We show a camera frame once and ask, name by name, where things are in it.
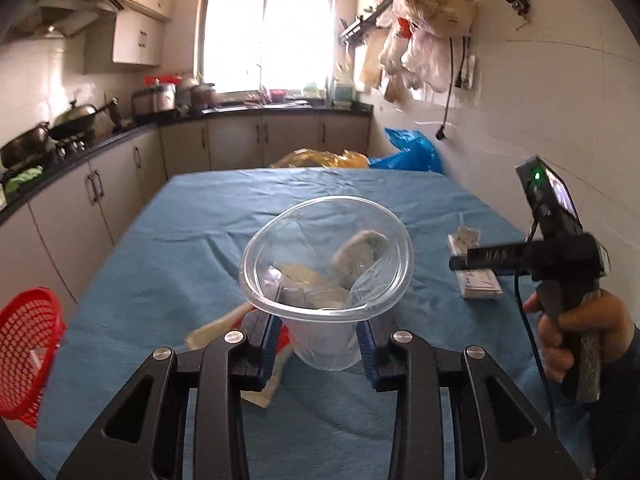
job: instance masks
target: metal screw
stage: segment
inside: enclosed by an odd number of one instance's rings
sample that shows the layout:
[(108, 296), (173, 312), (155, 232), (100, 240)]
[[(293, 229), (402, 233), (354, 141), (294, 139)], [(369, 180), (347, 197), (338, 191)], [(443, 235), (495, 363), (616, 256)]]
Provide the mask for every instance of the metal screw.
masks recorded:
[(166, 346), (161, 346), (160, 348), (154, 350), (154, 359), (156, 361), (164, 361), (171, 356), (171, 349)]
[(484, 348), (476, 345), (467, 348), (466, 354), (472, 359), (482, 359), (486, 355), (486, 353), (484, 352)]
[(394, 333), (394, 339), (399, 343), (409, 343), (414, 336), (411, 335), (411, 332), (407, 332), (407, 330), (398, 330)]
[(232, 330), (231, 332), (227, 332), (225, 334), (225, 341), (227, 343), (235, 344), (239, 343), (244, 339), (244, 334), (239, 330)]

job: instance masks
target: sleeve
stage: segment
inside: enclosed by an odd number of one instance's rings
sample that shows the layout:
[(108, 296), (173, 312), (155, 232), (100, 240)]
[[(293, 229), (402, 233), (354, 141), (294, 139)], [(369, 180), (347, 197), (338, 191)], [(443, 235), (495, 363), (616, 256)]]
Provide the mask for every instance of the sleeve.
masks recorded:
[(625, 452), (629, 448), (625, 446), (628, 444), (627, 441), (636, 439), (639, 434), (640, 330), (638, 328), (626, 354), (603, 369), (600, 400), (585, 404), (584, 407), (591, 415), (593, 457), (596, 470), (601, 472), (618, 452)]

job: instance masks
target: finger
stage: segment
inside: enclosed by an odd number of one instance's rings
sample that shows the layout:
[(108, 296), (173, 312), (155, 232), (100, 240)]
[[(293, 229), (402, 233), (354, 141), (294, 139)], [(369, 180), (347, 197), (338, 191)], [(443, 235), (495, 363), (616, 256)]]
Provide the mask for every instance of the finger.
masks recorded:
[(625, 319), (625, 305), (617, 297), (605, 295), (562, 313), (558, 317), (558, 323), (563, 330), (586, 332), (614, 330), (623, 326)]
[(562, 333), (546, 314), (538, 319), (538, 338), (543, 346), (558, 348), (562, 344)]
[(547, 364), (543, 365), (543, 368), (545, 370), (545, 375), (552, 381), (557, 381), (559, 383), (564, 381), (564, 377), (566, 375), (565, 370), (557, 370), (556, 368), (549, 367)]
[(555, 370), (568, 370), (574, 365), (574, 356), (564, 348), (542, 347), (545, 363)]
[(542, 304), (538, 301), (538, 295), (534, 292), (529, 299), (522, 305), (527, 314), (542, 310)]

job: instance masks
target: window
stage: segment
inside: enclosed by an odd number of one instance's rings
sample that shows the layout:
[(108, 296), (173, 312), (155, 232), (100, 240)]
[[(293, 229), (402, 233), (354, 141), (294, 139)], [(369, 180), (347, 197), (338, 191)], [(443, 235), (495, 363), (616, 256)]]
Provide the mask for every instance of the window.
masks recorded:
[(331, 0), (206, 0), (200, 71), (218, 92), (325, 88)]

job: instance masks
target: clear plastic cup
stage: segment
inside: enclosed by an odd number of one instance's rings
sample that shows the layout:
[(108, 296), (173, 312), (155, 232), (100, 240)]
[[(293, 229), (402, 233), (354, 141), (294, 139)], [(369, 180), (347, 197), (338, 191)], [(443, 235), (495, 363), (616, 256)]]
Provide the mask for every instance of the clear plastic cup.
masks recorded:
[(239, 270), (249, 302), (282, 319), (296, 354), (321, 370), (360, 361), (356, 325), (394, 306), (414, 272), (401, 221), (375, 202), (303, 202), (249, 241)]

